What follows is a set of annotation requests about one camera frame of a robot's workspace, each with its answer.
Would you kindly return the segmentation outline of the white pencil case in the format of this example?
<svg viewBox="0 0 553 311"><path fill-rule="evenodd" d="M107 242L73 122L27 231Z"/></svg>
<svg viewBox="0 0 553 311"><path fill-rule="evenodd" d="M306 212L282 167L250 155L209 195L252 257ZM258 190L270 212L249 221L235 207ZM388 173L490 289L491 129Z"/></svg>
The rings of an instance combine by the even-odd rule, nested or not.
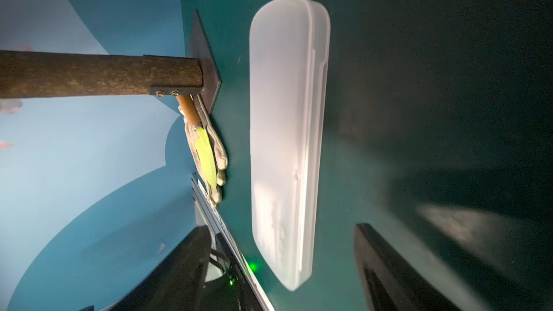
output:
<svg viewBox="0 0 553 311"><path fill-rule="evenodd" d="M331 20L312 0L273 0L249 33L253 239L290 291L313 268Z"/></svg>

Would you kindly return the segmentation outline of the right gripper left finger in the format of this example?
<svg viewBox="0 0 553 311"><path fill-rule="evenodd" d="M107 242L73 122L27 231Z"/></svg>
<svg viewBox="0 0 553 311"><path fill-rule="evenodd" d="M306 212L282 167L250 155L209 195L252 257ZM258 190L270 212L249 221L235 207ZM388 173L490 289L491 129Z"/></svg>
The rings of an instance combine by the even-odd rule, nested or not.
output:
<svg viewBox="0 0 553 311"><path fill-rule="evenodd" d="M198 310L212 239L207 226L188 236L114 310Z"/></svg>

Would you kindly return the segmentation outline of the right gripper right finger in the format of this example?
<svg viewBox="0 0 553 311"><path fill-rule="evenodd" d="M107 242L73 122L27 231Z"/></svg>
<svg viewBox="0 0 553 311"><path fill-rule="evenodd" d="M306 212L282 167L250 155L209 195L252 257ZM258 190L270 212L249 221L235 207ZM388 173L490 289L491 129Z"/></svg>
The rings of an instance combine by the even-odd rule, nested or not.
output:
<svg viewBox="0 0 553 311"><path fill-rule="evenodd" d="M457 310L371 225L354 229L354 260L370 310Z"/></svg>

